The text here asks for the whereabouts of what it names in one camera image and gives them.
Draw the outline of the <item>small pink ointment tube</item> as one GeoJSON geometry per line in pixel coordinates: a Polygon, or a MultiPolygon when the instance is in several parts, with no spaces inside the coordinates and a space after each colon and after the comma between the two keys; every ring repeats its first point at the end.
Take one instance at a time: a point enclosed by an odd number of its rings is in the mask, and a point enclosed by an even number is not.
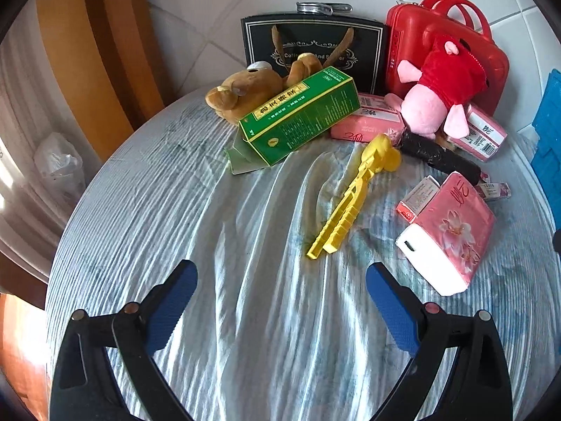
{"type": "Polygon", "coordinates": [[[475,190],[484,201],[508,199],[512,195],[511,188],[506,182],[481,182],[475,190]]]}

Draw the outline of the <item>large pink tissue pack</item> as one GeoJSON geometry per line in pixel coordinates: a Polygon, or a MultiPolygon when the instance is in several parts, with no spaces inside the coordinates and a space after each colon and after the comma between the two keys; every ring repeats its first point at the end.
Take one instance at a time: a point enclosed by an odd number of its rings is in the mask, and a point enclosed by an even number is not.
{"type": "Polygon", "coordinates": [[[494,214],[460,173],[440,189],[401,232],[396,245],[414,269],[440,295],[466,291],[484,256],[494,214]]]}

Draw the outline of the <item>pink white labelled box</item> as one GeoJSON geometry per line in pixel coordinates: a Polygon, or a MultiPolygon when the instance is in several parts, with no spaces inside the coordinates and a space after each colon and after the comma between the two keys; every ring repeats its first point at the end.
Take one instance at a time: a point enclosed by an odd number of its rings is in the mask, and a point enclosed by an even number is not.
{"type": "Polygon", "coordinates": [[[447,140],[482,162],[489,161],[503,145],[508,133],[484,110],[472,103],[466,107],[466,118],[469,135],[460,139],[448,136],[447,140]]]}

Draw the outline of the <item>small red white box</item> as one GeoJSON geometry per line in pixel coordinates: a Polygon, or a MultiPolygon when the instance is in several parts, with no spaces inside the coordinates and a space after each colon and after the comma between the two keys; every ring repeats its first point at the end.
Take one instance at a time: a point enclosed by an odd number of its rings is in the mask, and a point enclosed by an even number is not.
{"type": "Polygon", "coordinates": [[[440,184],[431,175],[424,177],[397,205],[396,212],[412,223],[438,193],[440,184]]]}

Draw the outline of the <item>red-dressed pig plush toy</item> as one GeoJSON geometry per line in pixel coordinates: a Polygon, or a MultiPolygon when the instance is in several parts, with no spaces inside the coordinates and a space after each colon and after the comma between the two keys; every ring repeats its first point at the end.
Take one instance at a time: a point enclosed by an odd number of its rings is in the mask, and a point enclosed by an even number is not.
{"type": "Polygon", "coordinates": [[[486,90],[488,78],[477,58],[451,35],[438,32],[422,67],[398,64],[398,80],[414,86],[403,98],[388,93],[385,103],[398,111],[414,134],[433,140],[438,130],[452,138],[469,135],[465,106],[486,90]]]}

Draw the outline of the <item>yellow plastic clamp toy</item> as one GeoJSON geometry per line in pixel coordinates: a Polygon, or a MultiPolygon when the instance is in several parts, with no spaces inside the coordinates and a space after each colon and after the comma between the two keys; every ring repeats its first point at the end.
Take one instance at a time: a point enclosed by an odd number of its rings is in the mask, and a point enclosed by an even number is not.
{"type": "Polygon", "coordinates": [[[308,249],[310,260],[316,260],[322,252],[338,251],[362,209],[370,181],[382,171],[395,172],[400,164],[400,152],[387,135],[379,134],[369,142],[361,153],[357,175],[308,249]]]}

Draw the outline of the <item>green medicine box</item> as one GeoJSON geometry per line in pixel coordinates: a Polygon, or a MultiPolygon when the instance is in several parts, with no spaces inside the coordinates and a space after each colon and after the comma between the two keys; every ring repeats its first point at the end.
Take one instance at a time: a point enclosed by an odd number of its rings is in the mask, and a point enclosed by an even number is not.
{"type": "Polygon", "coordinates": [[[231,173],[275,165],[359,109],[354,79],[335,67],[283,90],[239,122],[226,150],[231,173]]]}

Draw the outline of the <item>brown bear plush toy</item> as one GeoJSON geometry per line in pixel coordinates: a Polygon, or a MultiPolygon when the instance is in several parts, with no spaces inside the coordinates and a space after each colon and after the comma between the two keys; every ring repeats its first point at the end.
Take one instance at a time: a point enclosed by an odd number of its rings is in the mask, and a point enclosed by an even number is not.
{"type": "Polygon", "coordinates": [[[268,62],[259,61],[213,87],[205,101],[219,117],[237,126],[248,113],[322,69],[322,62],[309,52],[299,55],[286,77],[281,77],[268,62]]]}

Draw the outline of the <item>blue plastic crate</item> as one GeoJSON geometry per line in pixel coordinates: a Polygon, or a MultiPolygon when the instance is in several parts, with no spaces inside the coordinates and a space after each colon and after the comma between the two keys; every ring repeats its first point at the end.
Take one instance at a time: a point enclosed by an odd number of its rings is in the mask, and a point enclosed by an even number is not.
{"type": "Polygon", "coordinates": [[[561,212],[561,74],[558,69],[549,73],[548,82],[533,120],[539,140],[532,167],[539,179],[557,229],[560,228],[561,212]]]}

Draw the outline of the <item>striped blue table cloth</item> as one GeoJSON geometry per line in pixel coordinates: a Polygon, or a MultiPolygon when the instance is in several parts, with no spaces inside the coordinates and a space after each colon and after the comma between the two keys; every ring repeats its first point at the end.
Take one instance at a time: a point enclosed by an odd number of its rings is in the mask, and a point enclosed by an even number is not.
{"type": "Polygon", "coordinates": [[[394,243],[394,208],[429,166],[404,158],[369,186],[337,253],[306,251],[353,178],[362,145],[318,138],[268,169],[235,176],[235,130],[203,93],[152,118],[103,165],[61,237],[48,283],[47,366],[71,313],[111,314],[142,299],[180,260],[197,291],[155,359],[198,420],[367,420],[408,362],[365,287],[381,261],[423,301],[489,311],[513,415],[537,404],[560,366],[560,260],[554,224],[523,149],[510,139],[483,169],[512,194],[493,201],[489,248],[470,287],[444,298],[394,243]]]}

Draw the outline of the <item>white plastic bag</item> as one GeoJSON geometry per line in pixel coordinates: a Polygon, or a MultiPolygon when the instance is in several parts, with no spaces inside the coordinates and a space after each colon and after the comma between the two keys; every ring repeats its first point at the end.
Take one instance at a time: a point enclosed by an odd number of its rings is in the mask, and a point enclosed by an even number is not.
{"type": "Polygon", "coordinates": [[[74,206],[86,189],[82,157],[60,133],[52,132],[37,147],[33,160],[41,179],[58,200],[74,206]]]}

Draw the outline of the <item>red bear suitcase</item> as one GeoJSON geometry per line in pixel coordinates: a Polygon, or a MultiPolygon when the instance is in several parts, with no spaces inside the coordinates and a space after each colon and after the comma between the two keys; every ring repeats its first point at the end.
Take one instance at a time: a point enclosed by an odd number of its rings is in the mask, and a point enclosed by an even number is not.
{"type": "Polygon", "coordinates": [[[475,95],[474,103],[493,115],[506,85],[510,63],[493,40],[487,18],[474,3],[469,0],[401,3],[388,10],[386,25],[390,28],[385,76],[389,92],[404,97],[412,87],[398,78],[401,61],[422,67],[431,51],[450,40],[462,51],[470,51],[484,68],[488,83],[475,95]]]}

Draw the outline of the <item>black gift box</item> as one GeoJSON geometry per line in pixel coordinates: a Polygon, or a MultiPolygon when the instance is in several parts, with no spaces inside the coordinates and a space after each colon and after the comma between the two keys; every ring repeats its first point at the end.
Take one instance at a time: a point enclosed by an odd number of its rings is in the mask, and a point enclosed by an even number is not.
{"type": "Polygon", "coordinates": [[[334,67],[355,80],[361,93],[386,92],[389,29],[376,20],[344,15],[279,12],[241,20],[246,62],[268,62],[284,76],[302,53],[325,62],[351,29],[349,46],[339,52],[334,67]]]}

